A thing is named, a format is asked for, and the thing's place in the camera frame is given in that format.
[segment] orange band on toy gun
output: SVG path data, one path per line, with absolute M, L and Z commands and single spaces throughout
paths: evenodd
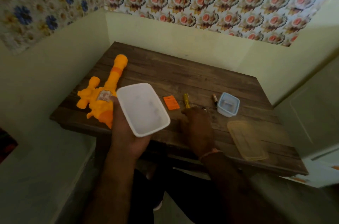
M 119 76 L 121 76 L 121 74 L 122 74 L 122 69 L 120 69 L 119 67 L 113 67 L 113 68 L 111 69 L 111 72 L 116 72 L 116 73 L 119 74 Z

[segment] person's left hand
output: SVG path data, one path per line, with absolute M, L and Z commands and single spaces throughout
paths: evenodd
M 110 151 L 120 161 L 136 161 L 146 150 L 151 135 L 136 137 L 129 127 L 120 103 L 115 96 L 113 101 L 112 143 Z

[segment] orange toy gun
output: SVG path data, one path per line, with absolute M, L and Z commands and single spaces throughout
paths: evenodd
M 100 83 L 100 79 L 98 77 L 91 77 L 87 88 L 78 91 L 78 96 L 80 96 L 81 99 L 77 103 L 77 107 L 85 109 L 89 103 L 89 107 L 92 109 L 92 111 L 87 114 L 87 119 L 94 116 L 100 122 L 106 123 L 109 128 L 112 128 L 113 102 L 110 97 L 112 95 L 117 96 L 115 92 L 117 83 L 127 62 L 125 55 L 117 55 L 104 87 L 96 88 Z

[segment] bracelet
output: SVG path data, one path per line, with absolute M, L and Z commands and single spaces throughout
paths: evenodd
M 212 150 L 210 150 L 208 153 L 205 153 L 204 155 L 202 155 L 201 157 L 199 157 L 199 161 L 201 161 L 202 158 L 212 154 L 212 153 L 216 153 L 216 152 L 222 152 L 220 150 L 218 150 L 217 148 L 213 148 Z

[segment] white plastic container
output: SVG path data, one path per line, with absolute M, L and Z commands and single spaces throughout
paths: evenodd
M 121 87 L 117 98 L 136 137 L 151 135 L 167 127 L 171 119 L 150 84 Z
M 218 101 L 217 111 L 226 117 L 233 117 L 238 113 L 239 106 L 240 100 L 238 98 L 228 93 L 222 93 Z

